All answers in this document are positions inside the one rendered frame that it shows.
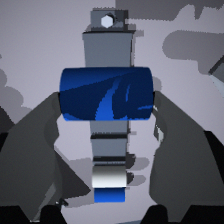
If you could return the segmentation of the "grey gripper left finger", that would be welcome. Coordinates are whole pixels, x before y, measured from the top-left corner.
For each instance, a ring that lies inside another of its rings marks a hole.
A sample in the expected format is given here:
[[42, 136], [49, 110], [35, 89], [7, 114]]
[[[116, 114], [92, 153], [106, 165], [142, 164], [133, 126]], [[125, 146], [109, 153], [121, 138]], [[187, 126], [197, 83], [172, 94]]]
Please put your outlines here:
[[53, 92], [0, 134], [0, 224], [39, 222], [44, 205], [59, 203], [62, 176], [54, 143], [61, 114], [60, 93]]

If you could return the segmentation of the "white cylinder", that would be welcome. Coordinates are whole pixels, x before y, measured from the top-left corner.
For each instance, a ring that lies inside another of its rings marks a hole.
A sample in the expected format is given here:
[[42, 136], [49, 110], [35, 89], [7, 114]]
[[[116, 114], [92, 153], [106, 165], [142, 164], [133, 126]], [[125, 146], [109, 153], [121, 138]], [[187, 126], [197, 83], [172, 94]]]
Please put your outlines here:
[[92, 186], [126, 187], [126, 166], [93, 166]]

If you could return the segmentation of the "blue cylinder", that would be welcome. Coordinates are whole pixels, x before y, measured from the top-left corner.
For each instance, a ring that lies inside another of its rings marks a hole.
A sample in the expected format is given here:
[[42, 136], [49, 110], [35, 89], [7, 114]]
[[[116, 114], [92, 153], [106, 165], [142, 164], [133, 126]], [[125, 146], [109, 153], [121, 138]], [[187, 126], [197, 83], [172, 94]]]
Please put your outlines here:
[[149, 67], [64, 68], [59, 93], [65, 121], [149, 120], [153, 108]]
[[94, 188], [95, 202], [125, 202], [125, 187]]

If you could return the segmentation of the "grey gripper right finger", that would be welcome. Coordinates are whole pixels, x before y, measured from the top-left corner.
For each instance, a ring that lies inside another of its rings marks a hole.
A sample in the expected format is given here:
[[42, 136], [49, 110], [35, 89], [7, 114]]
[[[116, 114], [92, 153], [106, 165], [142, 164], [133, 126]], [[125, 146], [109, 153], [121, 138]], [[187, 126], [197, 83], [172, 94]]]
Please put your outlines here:
[[224, 224], [224, 145], [157, 90], [152, 114], [160, 146], [151, 199], [167, 208], [168, 222]]

